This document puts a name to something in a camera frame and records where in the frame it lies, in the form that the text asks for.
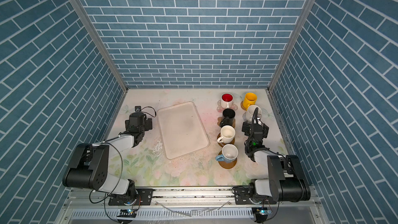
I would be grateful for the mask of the white mug red inside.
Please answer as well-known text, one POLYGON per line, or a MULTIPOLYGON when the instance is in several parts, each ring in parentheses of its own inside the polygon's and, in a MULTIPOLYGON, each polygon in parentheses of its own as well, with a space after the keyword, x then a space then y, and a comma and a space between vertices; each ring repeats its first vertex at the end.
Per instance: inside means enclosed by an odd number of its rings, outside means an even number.
POLYGON ((220 106, 223 109, 232 108, 234 97, 232 94, 225 93, 221 97, 220 106))

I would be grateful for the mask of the white speckled mug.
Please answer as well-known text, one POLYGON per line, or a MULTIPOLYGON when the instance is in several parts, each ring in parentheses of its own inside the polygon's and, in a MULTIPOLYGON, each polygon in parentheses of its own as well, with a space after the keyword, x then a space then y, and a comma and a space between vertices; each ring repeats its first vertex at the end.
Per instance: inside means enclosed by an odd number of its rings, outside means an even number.
POLYGON ((258 114, 257 114, 257 119, 260 120, 262 117, 262 110, 259 106, 257 105, 251 105, 247 108, 247 111, 245 113, 245 119, 247 121, 252 121, 253 115, 255 110, 258 108, 258 114))

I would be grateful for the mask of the woven rattan coaster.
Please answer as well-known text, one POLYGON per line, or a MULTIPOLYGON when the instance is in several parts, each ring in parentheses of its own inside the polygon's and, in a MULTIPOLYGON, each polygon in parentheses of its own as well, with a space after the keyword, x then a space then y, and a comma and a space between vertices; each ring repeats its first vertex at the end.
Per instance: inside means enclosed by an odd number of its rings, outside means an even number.
POLYGON ((240 107, 241 107, 241 109, 243 109, 244 111, 247 111, 247 108, 244 106, 244 102, 243 102, 243 101, 241 101, 240 107))

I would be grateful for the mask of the brown round coaster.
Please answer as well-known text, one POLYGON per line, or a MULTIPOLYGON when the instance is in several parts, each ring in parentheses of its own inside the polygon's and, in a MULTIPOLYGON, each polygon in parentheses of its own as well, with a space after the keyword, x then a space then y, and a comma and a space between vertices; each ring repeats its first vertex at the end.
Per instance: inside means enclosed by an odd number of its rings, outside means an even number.
POLYGON ((235 159, 233 162, 231 163, 226 163, 225 161, 219 161, 218 162, 219 165, 221 167, 223 167, 224 169, 232 169, 233 167, 235 167, 235 165, 237 164, 237 159, 235 159))
MULTIPOLYGON (((230 144, 234 145, 234 143, 235 143, 235 139, 233 139, 232 142, 231 142, 230 144)), ((220 147, 224 147, 224 146, 226 145, 226 143, 218 143, 218 145, 219 145, 220 147)))

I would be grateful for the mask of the beige serving tray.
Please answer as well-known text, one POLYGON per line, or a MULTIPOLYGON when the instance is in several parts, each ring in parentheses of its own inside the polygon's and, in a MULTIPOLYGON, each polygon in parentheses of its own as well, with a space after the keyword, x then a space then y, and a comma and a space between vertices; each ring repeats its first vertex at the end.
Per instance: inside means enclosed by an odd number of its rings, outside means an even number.
POLYGON ((166 159, 181 158, 209 146, 209 139, 193 102, 160 109, 157 119, 166 159))

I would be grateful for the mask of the black mug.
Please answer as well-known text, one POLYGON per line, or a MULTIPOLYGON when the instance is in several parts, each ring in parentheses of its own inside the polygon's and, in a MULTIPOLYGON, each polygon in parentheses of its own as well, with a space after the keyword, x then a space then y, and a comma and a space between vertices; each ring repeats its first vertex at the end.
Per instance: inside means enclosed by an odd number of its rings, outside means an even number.
POLYGON ((226 125, 232 126, 235 120, 235 111, 230 109, 230 108, 226 108, 223 112, 222 112, 222 119, 220 121, 219 126, 222 128, 226 125))

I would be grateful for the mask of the pink flower coaster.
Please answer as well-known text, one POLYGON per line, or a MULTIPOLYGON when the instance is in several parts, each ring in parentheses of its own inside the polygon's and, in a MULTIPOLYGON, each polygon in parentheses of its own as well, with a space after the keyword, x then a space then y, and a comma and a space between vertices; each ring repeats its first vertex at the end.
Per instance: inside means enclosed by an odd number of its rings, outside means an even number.
POLYGON ((225 102, 224 100, 219 100, 217 104, 218 104, 217 111, 219 113, 223 112, 225 109, 232 109, 234 111, 238 110, 238 106, 234 104, 233 101, 225 102))

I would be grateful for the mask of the plain white mug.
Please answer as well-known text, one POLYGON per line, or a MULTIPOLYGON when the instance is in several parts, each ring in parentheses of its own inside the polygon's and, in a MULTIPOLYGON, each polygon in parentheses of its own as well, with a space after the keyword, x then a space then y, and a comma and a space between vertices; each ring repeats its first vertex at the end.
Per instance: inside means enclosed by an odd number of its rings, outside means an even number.
POLYGON ((230 125, 225 125, 221 128, 220 136, 217 139, 217 142, 230 144, 235 138, 235 129, 230 125))

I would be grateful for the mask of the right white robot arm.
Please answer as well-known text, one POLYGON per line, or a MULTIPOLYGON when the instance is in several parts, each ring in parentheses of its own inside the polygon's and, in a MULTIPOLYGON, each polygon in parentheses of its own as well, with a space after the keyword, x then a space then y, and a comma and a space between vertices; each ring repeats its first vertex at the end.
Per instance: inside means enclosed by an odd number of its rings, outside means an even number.
POLYGON ((282 155, 263 145, 269 128, 262 123, 245 121, 242 131, 248 137, 245 154, 253 161, 267 166, 267 179, 253 179, 249 183, 249 198, 253 202, 272 199, 280 201, 308 201, 311 190, 300 160, 296 155, 282 155))

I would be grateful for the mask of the brown paw coaster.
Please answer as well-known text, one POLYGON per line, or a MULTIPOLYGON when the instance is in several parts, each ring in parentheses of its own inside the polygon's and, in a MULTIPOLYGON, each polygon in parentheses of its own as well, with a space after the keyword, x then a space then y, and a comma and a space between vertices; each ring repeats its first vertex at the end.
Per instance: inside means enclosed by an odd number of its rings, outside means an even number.
MULTIPOLYGON (((219 126, 219 127, 221 127, 221 121, 223 120, 223 117, 218 117, 218 119, 217 119, 217 125, 219 126)), ((236 120, 234 119, 233 120, 233 123, 232 123, 232 127, 233 128, 235 128, 236 127, 236 120)))

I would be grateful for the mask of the yellow mug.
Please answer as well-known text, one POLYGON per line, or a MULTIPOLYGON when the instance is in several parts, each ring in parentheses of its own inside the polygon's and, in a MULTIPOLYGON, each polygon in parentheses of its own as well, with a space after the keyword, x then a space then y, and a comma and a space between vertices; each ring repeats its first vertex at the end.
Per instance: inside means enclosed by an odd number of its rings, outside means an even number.
POLYGON ((246 108, 248 108, 248 107, 251 106, 251 105, 255 105, 256 100, 257 100, 257 95, 256 95, 256 94, 251 93, 251 92, 246 93, 246 94, 245 94, 245 97, 244 97, 244 99, 243 99, 244 106, 245 106, 246 108))

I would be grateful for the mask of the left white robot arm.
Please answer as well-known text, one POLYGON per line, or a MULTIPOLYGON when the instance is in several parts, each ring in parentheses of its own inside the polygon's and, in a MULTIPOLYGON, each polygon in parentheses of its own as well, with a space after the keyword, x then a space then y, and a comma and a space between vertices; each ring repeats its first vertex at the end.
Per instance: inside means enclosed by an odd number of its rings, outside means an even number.
POLYGON ((110 195, 134 199, 137 195, 135 183, 108 172, 109 159, 121 156, 121 152, 137 146, 152 130, 152 119, 146 113, 134 112, 125 121, 126 130, 116 138, 101 143, 77 145, 63 175, 65 187, 91 189, 110 195))

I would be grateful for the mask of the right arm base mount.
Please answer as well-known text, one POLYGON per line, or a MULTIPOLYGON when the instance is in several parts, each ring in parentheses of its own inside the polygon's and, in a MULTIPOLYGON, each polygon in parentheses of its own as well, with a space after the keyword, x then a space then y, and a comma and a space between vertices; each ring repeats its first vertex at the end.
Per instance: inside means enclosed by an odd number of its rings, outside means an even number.
POLYGON ((252 194, 249 186, 234 186, 231 188, 236 205, 261 205, 276 204, 277 202, 270 196, 252 194))

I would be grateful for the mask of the blue mug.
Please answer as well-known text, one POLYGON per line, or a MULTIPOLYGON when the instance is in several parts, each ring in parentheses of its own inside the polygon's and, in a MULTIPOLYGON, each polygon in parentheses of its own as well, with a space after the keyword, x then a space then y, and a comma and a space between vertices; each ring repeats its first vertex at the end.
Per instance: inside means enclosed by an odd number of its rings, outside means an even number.
POLYGON ((238 149, 235 145, 226 144, 223 146, 221 154, 215 160, 218 162, 232 163, 238 157, 238 149))

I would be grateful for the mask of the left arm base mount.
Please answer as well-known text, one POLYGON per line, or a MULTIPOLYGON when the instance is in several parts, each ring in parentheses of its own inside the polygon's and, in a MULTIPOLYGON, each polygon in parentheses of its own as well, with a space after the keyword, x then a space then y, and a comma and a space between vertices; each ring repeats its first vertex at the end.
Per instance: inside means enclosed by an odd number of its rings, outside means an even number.
POLYGON ((128 190, 124 195, 111 195, 108 202, 109 206, 132 206, 132 205, 150 205, 154 189, 135 188, 128 190))

